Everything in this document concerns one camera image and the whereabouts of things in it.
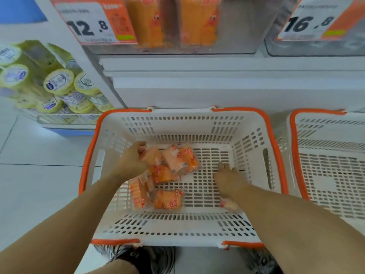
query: blue bin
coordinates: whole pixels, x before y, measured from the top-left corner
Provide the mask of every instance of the blue bin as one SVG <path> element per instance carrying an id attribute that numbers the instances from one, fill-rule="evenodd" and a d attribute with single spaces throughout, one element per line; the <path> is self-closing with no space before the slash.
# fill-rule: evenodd
<path id="1" fill-rule="evenodd" d="M 0 0 L 0 24 L 47 21 L 34 0 Z"/>

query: person's right hand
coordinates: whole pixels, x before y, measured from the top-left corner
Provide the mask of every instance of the person's right hand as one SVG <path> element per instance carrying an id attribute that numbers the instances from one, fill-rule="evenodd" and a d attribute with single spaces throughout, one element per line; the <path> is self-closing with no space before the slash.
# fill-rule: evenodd
<path id="1" fill-rule="evenodd" d="M 215 183 L 223 198 L 234 200 L 235 192 L 240 191 L 247 183 L 236 168 L 230 170 L 229 164 L 218 163 L 218 172 L 213 174 Z"/>

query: shopping basket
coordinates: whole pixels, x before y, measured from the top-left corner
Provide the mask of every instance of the shopping basket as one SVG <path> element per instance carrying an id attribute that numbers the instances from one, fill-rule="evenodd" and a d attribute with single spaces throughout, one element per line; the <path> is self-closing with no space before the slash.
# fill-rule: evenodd
<path id="1" fill-rule="evenodd" d="M 181 181 L 159 186 L 184 191 L 180 210 L 134 211 L 128 183 L 123 184 L 108 206 L 92 243 L 263 246 L 244 213 L 220 207 L 220 194 L 213 180 L 217 163 L 222 161 L 237 167 L 252 184 L 278 193 L 288 192 L 280 150 L 269 117 L 263 111 L 240 107 L 108 111 L 96 125 L 79 193 L 98 178 L 94 177 L 95 166 L 102 166 L 101 176 L 107 174 L 124 149 L 139 140 L 147 141 L 148 147 L 159 148 L 189 142 L 202 169 L 184 175 Z"/>
<path id="2" fill-rule="evenodd" d="M 365 234 L 365 114 L 294 110 L 277 134 L 289 194 Z"/>

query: hand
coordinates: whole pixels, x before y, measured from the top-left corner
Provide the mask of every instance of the hand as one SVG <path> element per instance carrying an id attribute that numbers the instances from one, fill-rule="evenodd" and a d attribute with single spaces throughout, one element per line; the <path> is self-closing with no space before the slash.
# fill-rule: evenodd
<path id="1" fill-rule="evenodd" d="M 236 168 L 230 170 L 228 163 L 218 163 L 218 172 L 213 174 L 215 183 L 223 198 L 231 198 L 234 200 L 234 195 L 239 192 L 245 185 L 247 180 L 242 177 Z"/>
<path id="2" fill-rule="evenodd" d="M 144 150 L 146 150 L 145 141 L 137 141 L 126 149 L 112 175 L 117 175 L 125 182 L 142 174 L 149 167 L 147 162 L 139 160 L 139 155 Z"/>

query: white floor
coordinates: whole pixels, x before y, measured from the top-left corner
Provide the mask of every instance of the white floor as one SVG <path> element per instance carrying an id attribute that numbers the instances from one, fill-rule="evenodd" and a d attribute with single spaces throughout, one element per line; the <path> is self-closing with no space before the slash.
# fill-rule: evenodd
<path id="1" fill-rule="evenodd" d="M 0 98 L 0 251 L 77 197 L 90 136 L 62 137 Z M 106 260 L 90 245 L 75 273 Z M 243 273 L 237 249 L 180 248 L 174 272 Z"/>

